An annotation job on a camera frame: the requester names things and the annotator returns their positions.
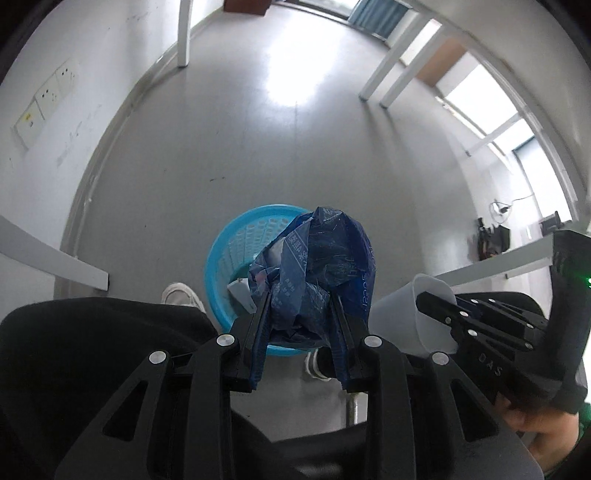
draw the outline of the human hand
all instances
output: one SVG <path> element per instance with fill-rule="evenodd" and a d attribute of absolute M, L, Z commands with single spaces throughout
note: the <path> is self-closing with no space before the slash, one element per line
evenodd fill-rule
<path fill-rule="evenodd" d="M 534 432 L 528 450 L 544 473 L 556 467 L 573 450 L 579 439 L 579 414 L 571 415 L 552 407 L 535 413 L 512 408 L 511 402 L 498 394 L 495 410 L 515 432 Z"/>

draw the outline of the wall socket panel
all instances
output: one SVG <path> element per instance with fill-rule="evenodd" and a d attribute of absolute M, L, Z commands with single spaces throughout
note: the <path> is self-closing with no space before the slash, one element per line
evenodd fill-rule
<path fill-rule="evenodd" d="M 33 100 L 14 127 L 25 144 L 25 147 L 31 148 L 41 133 L 43 125 L 45 125 L 45 120 L 41 116 L 37 102 Z"/>
<path fill-rule="evenodd" d="M 78 80 L 78 65 L 73 59 L 68 59 L 56 70 L 55 75 L 61 95 L 66 96 Z"/>
<path fill-rule="evenodd" d="M 46 120 L 56 111 L 61 99 L 74 89 L 77 81 L 78 64 L 74 59 L 67 59 L 37 90 L 33 102 L 14 125 L 27 148 L 33 146 Z"/>
<path fill-rule="evenodd" d="M 60 86 L 57 83 L 57 78 L 53 74 L 43 84 L 35 94 L 35 100 L 39 105 L 39 109 L 43 114 L 43 118 L 48 120 L 56 111 L 57 105 L 61 101 Z"/>

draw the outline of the blue laundry basket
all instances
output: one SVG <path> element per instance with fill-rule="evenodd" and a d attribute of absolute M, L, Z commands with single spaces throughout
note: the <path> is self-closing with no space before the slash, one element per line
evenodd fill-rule
<path fill-rule="evenodd" d="M 228 284 L 248 276 L 255 257 L 291 221 L 308 210 L 292 205 L 265 205 L 249 210 L 227 224 L 214 241 L 205 264 L 205 290 L 209 305 L 225 332 L 238 314 L 228 292 Z M 268 355 L 290 356 L 301 350 L 269 345 Z"/>

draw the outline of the blue curtain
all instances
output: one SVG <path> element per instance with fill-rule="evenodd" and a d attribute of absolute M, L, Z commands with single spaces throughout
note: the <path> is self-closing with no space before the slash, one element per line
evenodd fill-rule
<path fill-rule="evenodd" d="M 388 38 L 408 8 L 394 0 L 361 0 L 349 22 L 380 37 Z"/>

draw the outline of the white sneaker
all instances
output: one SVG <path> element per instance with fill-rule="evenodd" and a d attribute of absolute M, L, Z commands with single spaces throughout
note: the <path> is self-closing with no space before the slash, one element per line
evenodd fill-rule
<path fill-rule="evenodd" d="M 304 360 L 304 369 L 306 370 L 306 373 L 312 378 L 322 380 L 323 382 L 328 382 L 330 380 L 330 378 L 323 375 L 318 368 L 318 349 L 314 350 L 313 352 L 308 352 Z"/>
<path fill-rule="evenodd" d="M 205 306 L 191 287 L 184 283 L 172 283 L 162 292 L 162 303 L 165 305 L 184 305 L 197 307 L 205 313 Z"/>

